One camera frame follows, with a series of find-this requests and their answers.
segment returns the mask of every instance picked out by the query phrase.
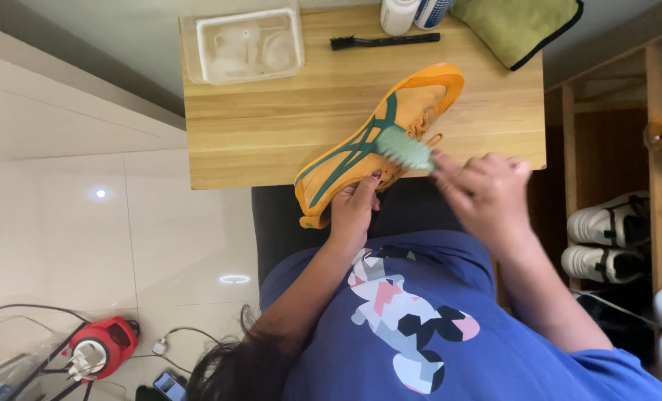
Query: smartphone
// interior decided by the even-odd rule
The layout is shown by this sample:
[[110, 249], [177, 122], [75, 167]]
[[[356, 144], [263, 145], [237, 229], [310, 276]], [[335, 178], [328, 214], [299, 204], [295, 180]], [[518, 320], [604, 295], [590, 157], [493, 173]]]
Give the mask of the smartphone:
[[186, 400], [185, 387], [168, 372], [162, 372], [153, 382], [153, 387], [156, 387], [170, 401]]

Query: red device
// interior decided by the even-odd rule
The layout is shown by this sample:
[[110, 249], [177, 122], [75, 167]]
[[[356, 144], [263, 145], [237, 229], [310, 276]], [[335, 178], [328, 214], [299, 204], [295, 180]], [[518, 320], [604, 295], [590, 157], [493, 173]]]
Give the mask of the red device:
[[107, 378], [131, 356], [139, 336], [138, 322], [120, 316], [84, 326], [69, 343], [69, 373], [84, 380]]

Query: blue t-shirt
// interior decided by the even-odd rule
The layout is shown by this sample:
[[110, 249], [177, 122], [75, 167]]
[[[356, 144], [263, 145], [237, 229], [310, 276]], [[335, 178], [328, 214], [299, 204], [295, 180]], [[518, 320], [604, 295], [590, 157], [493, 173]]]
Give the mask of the blue t-shirt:
[[[264, 311], [317, 249], [284, 260]], [[473, 237], [425, 231], [368, 241], [290, 371], [284, 400], [662, 400], [626, 351], [567, 354], [495, 302]]]

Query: cartoon graphic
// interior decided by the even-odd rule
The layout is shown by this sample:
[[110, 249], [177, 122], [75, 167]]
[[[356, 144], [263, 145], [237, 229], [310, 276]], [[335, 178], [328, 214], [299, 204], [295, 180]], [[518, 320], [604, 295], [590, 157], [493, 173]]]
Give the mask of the cartoon graphic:
[[359, 252], [348, 278], [353, 292], [368, 301], [356, 309], [351, 320], [357, 325], [367, 320], [373, 333], [398, 351], [393, 358], [398, 379], [409, 389], [429, 394], [440, 387], [445, 375], [440, 356], [423, 349], [433, 333], [447, 341], [467, 341], [479, 333], [479, 324], [449, 306], [435, 310], [422, 297], [403, 290], [403, 276], [385, 275], [382, 256], [401, 252], [402, 257], [415, 260], [412, 252], [381, 249], [380, 257], [370, 257], [370, 251]]

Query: hand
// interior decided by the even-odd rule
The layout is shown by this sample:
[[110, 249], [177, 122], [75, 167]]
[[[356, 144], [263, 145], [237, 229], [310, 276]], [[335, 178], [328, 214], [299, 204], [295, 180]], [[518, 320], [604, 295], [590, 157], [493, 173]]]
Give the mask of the hand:
[[381, 171], [376, 170], [334, 196], [331, 200], [331, 235], [327, 243], [350, 252], [363, 248], [371, 223], [371, 210], [380, 210], [380, 201], [375, 194], [380, 175]]
[[533, 235], [526, 204], [529, 162], [487, 153], [460, 166], [434, 153], [432, 173], [440, 193], [465, 229], [496, 257], [502, 258]]

